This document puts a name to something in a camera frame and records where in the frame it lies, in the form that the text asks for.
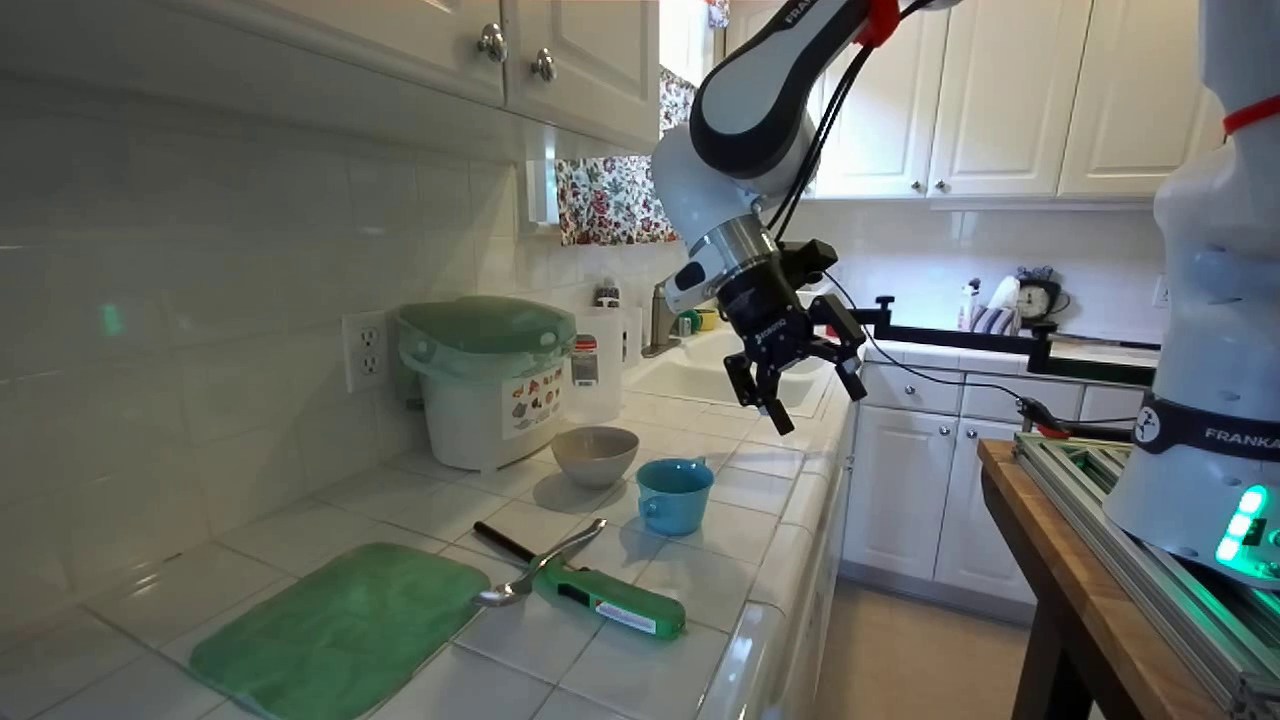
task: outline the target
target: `white tile countertop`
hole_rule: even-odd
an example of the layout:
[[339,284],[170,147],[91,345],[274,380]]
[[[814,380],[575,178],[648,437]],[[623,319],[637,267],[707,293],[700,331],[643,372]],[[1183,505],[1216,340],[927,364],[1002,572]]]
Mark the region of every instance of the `white tile countertop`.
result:
[[[733,675],[739,620],[768,611],[777,634],[789,634],[799,568],[819,547],[819,515],[842,474],[849,409],[829,380],[819,402],[795,415],[795,431],[777,437],[746,409],[629,392],[618,423],[641,431],[641,455],[609,493],[570,482],[554,450],[486,474],[449,472],[429,450],[401,455],[20,631],[0,646],[0,715],[243,715],[184,671],[190,650],[306,572],[391,538],[511,580],[520,568],[474,534],[477,518],[548,547],[594,515],[614,522],[575,565],[675,597],[687,611],[681,638],[655,643],[532,592],[510,607],[480,607],[371,715],[681,720],[724,709],[711,680]],[[716,469],[698,534],[666,538],[641,529],[637,469],[652,455],[704,455]]]

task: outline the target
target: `white tile backsplash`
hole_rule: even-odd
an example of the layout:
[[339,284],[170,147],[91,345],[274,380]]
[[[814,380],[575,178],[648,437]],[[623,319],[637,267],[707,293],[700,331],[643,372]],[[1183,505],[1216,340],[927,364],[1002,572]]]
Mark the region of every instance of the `white tile backsplash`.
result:
[[1072,293],[1060,328],[1159,340],[1164,241],[1149,202],[799,202],[789,234],[838,243],[838,279],[901,325],[953,328],[964,284],[985,297],[1015,267],[1051,265]]
[[0,79],[0,634],[424,443],[339,319],[520,279],[515,168]]

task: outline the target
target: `blue cup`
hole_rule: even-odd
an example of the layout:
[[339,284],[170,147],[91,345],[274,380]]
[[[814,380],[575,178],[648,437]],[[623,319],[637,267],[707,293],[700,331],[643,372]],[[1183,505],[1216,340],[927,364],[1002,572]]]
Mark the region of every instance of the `blue cup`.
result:
[[687,534],[704,522],[711,469],[704,460],[648,460],[641,469],[641,518],[660,534]]

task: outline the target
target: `lower cabinet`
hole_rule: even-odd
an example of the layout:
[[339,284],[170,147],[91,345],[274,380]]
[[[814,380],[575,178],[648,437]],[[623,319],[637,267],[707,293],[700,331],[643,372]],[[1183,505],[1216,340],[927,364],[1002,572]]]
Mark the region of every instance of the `lower cabinet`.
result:
[[846,558],[1032,602],[979,493],[977,443],[1015,423],[864,409],[849,487]]
[[864,385],[846,558],[939,592],[1035,602],[985,505],[977,443],[1022,431],[1012,392],[1076,420],[1085,385],[886,364],[867,364]]
[[956,455],[947,474],[947,508],[946,531],[936,545],[931,575],[953,588],[967,588],[979,597],[1003,597],[1022,602],[1035,602],[1032,582],[1015,568],[991,512],[985,498],[985,469],[977,460],[979,439],[1009,439],[1015,423],[964,420],[956,431]]
[[956,415],[861,409],[846,558],[931,580]]

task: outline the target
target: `kitchen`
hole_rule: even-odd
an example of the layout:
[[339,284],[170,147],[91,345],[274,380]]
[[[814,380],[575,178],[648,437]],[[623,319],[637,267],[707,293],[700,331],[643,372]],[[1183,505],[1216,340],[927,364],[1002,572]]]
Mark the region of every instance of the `kitchen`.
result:
[[[320,18],[353,18],[339,2],[325,9]],[[532,207],[540,178],[528,176],[546,176],[548,147],[643,151],[655,91],[602,98],[570,84],[570,98],[520,96],[520,73],[503,79],[500,60],[486,68],[458,49],[498,2],[464,9],[477,16],[411,18],[390,2],[369,22],[371,40],[334,40],[325,22],[295,18],[306,2],[259,0],[120,0],[107,10],[120,31],[96,31],[104,10],[91,0],[6,9],[20,10],[0,29],[10,646],[139,568],[424,450],[422,420],[390,385],[348,385],[353,325],[451,293],[580,304],[603,274],[623,284],[637,314],[652,311],[648,289],[681,267],[681,243],[559,243],[548,210]],[[595,40],[588,49],[623,86],[655,84],[655,35],[667,40],[655,9],[566,9],[580,9],[575,40]],[[503,10],[535,49],[548,2]],[[733,2],[724,40],[738,42],[760,10],[768,2]],[[1139,0],[974,0],[917,16],[861,84],[887,91],[887,117],[873,98],[849,109],[849,136],[838,130],[816,184],[819,202],[799,207],[794,234],[838,243],[842,284],[858,299],[891,293],[901,325],[956,328],[974,274],[991,289],[1015,267],[1051,265],[1072,293],[1067,331],[1159,345],[1164,243],[1149,200],[1216,138],[1195,86],[1192,18],[1192,2]],[[406,60],[406,29],[439,35]],[[1015,103],[1025,117],[1002,103],[1009,86],[1035,96]],[[760,443],[794,455],[760,420],[724,428],[711,431],[722,450]],[[237,558],[222,556],[243,588],[275,588]],[[78,686],[60,680],[35,691],[42,704],[0,713],[56,715],[56,704],[136,661],[104,643],[104,627],[83,620],[67,638],[101,646],[73,671]],[[716,669],[716,657],[700,646],[698,662]]]

